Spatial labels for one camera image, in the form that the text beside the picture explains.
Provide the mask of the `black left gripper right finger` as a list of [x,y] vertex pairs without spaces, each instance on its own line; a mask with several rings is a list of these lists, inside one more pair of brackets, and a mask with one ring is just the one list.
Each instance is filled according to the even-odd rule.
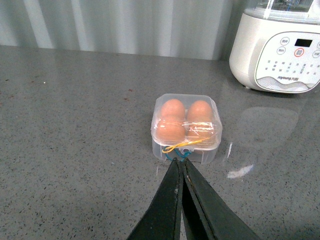
[[189,159],[183,162],[183,221],[188,240],[259,240]]

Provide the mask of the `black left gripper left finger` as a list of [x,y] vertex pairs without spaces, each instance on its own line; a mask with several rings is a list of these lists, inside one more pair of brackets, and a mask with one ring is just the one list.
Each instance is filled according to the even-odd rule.
[[183,184],[182,162],[174,158],[129,240],[180,239]]

